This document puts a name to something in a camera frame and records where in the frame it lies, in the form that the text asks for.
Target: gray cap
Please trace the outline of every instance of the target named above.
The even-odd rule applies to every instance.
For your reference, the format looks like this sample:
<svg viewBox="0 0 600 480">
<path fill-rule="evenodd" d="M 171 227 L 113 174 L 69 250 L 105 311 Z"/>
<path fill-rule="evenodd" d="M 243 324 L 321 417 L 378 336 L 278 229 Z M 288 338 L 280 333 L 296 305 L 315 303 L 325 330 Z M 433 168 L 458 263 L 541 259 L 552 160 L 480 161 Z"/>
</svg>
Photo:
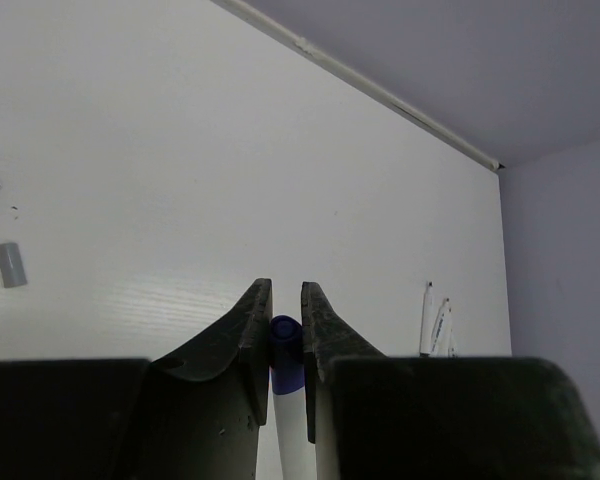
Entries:
<svg viewBox="0 0 600 480">
<path fill-rule="evenodd" d="M 21 287 L 27 284 L 20 248 L 17 243 L 0 244 L 0 271 L 4 288 Z"/>
</svg>

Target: white trim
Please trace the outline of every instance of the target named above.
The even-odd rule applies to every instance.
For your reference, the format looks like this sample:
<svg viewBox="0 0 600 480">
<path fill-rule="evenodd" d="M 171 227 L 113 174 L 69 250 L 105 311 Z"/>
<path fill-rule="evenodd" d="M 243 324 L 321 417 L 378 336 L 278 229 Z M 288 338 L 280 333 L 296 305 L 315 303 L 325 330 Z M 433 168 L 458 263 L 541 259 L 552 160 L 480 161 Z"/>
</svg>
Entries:
<svg viewBox="0 0 600 480">
<path fill-rule="evenodd" d="M 253 25 L 258 30 L 300 53 L 305 58 L 334 74 L 354 88 L 369 95 L 371 98 L 390 108 L 397 114 L 412 123 L 415 123 L 480 165 L 492 171 L 496 171 L 500 167 L 500 163 L 493 157 L 474 147 L 422 111 L 399 99 L 358 71 L 323 52 L 306 38 L 296 35 L 291 30 L 267 17 L 260 10 L 252 7 L 244 0 L 213 1 L 234 15 L 240 17 L 242 20 Z"/>
</svg>

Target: purple wall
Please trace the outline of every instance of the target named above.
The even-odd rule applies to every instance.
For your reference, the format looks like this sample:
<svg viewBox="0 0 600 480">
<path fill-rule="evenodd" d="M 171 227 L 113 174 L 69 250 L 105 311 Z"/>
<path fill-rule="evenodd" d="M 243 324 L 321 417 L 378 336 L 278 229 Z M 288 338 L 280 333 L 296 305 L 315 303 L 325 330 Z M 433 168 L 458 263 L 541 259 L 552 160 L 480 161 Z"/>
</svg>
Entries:
<svg viewBox="0 0 600 480">
<path fill-rule="evenodd" d="M 600 142 L 500 175 L 514 355 L 579 386 L 600 435 Z"/>
</svg>

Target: wall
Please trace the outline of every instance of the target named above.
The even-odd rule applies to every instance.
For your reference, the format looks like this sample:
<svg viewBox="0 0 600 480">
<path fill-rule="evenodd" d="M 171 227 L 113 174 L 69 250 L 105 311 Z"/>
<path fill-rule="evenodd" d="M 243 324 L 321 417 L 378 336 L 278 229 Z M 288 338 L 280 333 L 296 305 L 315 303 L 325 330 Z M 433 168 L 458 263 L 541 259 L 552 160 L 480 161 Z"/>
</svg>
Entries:
<svg viewBox="0 0 600 480">
<path fill-rule="evenodd" d="M 510 352 L 497 176 L 210 2 L 0 2 L 0 181 L 0 358 L 155 358 L 260 276 L 403 355 L 432 279 Z"/>
<path fill-rule="evenodd" d="M 500 184 L 513 353 L 563 367 L 600 434 L 600 142 Z"/>
</svg>

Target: gray wall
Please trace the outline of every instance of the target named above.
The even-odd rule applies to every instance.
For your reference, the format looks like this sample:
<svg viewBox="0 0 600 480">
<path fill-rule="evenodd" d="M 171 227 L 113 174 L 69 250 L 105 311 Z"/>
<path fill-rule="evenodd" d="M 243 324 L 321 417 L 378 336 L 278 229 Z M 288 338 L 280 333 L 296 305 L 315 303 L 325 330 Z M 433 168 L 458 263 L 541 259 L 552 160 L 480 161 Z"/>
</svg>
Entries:
<svg viewBox="0 0 600 480">
<path fill-rule="evenodd" d="M 500 184 L 513 353 L 560 365 L 600 434 L 600 142 Z"/>
</svg>

